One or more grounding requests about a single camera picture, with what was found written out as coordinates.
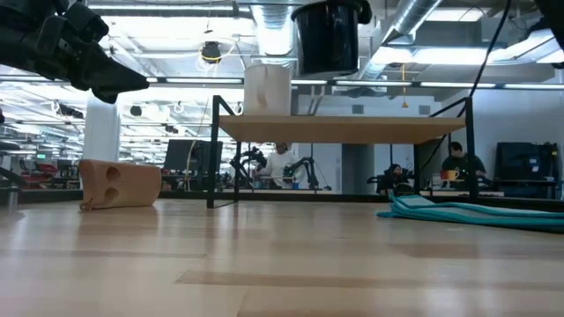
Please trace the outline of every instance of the man in dark shirt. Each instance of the man in dark shirt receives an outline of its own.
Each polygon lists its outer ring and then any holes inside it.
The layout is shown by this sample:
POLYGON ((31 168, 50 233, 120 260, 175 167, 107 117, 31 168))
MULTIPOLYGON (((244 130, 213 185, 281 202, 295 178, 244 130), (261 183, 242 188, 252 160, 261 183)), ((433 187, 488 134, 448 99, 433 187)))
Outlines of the man in dark shirt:
MULTIPOLYGON (((468 173, 468 155, 464 153, 462 145, 459 142, 453 142, 449 145, 449 149, 450 156, 442 162, 442 170, 456 170, 461 173, 468 173)), ((476 175, 486 177, 486 168, 478 156, 474 156, 474 165, 476 175)))

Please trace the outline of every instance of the black cable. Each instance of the black cable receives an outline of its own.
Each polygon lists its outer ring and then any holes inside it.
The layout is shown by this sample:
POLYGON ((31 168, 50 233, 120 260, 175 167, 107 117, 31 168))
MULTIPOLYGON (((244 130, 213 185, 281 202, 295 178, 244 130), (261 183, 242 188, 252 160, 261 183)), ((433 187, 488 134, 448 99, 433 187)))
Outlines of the black cable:
MULTIPOLYGON (((487 59, 489 58, 490 53, 492 53, 492 50, 494 50, 495 43, 497 42, 497 39, 500 37, 501 29, 505 25, 505 20, 508 18, 509 9, 511 9, 511 0, 507 0, 507 2, 505 3, 505 9, 503 10, 503 15, 501 16, 500 24, 497 25, 497 29, 495 30, 495 33, 493 34, 493 38, 490 41, 490 45, 489 45, 489 47, 487 48, 487 51, 486 51, 486 58, 484 58, 484 62, 482 63, 482 65, 479 68, 478 75, 476 76, 476 80, 474 81, 474 85, 472 86, 472 89, 470 91, 470 94, 468 95, 468 98, 472 98, 472 96, 476 92, 476 89, 478 88, 479 81, 482 78, 482 74, 484 73, 484 69, 486 68, 486 65, 487 65, 487 59)), ((462 109, 460 109, 460 112, 458 113, 456 118, 460 118, 462 116, 462 114, 464 114, 464 111, 466 111, 466 105, 464 105, 462 107, 462 109)), ((447 137, 447 135, 442 136, 441 141, 434 147, 433 153, 431 154, 429 159, 419 169, 420 171, 422 171, 425 167, 427 167, 429 165, 429 163, 431 162, 431 159, 433 159, 433 156, 441 148, 441 145, 444 142, 444 139, 446 137, 447 137)))
POLYGON ((462 21, 462 18, 464 18, 466 16, 466 14, 470 13, 472 10, 474 9, 478 9, 482 12, 482 14, 484 14, 485 16, 487 15, 487 13, 485 13, 482 8, 477 7, 477 6, 473 6, 470 9, 468 9, 462 16, 460 16, 460 18, 458 19, 458 22, 462 21))
POLYGON ((495 30, 495 33, 493 34, 493 38, 490 41, 490 46, 487 48, 486 58, 484 58, 484 62, 479 68, 478 75, 476 76, 476 80, 474 81, 474 86, 472 87, 472 90, 470 91, 470 95, 468 96, 469 98, 472 98, 472 96, 476 92, 476 88, 478 88, 479 80, 482 78, 482 74, 484 73, 484 69, 486 68, 487 65, 487 59, 492 53, 492 51, 494 50, 495 43, 497 43, 497 39, 500 37, 501 29, 503 28, 503 25, 505 25, 505 20, 508 18, 509 9, 511 9, 511 0, 508 0, 505 3, 505 9, 503 10, 503 15, 501 16, 500 24, 497 25, 497 29, 495 30))

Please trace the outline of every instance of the white column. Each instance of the white column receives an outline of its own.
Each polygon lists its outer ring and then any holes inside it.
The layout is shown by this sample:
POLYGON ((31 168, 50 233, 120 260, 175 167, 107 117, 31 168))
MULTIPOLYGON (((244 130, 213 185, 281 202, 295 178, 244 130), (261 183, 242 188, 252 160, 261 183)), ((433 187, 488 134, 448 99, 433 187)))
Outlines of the white column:
POLYGON ((120 127, 120 108, 117 103, 107 104, 89 92, 82 158, 117 162, 120 153, 120 127))

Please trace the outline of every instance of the wooden table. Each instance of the wooden table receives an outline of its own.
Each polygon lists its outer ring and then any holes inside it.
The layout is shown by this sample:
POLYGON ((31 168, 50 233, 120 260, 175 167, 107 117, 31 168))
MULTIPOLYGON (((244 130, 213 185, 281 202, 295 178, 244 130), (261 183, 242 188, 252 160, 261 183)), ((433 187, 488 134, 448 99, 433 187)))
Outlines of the wooden table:
POLYGON ((221 116, 239 142, 421 144, 464 127, 464 118, 221 116))

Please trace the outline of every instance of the folded yoga mat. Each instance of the folded yoga mat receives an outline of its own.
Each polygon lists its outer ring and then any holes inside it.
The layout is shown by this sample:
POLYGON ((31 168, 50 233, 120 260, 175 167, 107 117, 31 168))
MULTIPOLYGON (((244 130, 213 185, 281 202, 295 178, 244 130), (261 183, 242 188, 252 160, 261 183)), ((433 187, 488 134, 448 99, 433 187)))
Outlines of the folded yoga mat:
POLYGON ((402 217, 564 233, 564 213, 486 207, 471 203, 433 203, 419 195, 401 197, 391 195, 390 199, 391 212, 379 212, 378 217, 402 217))

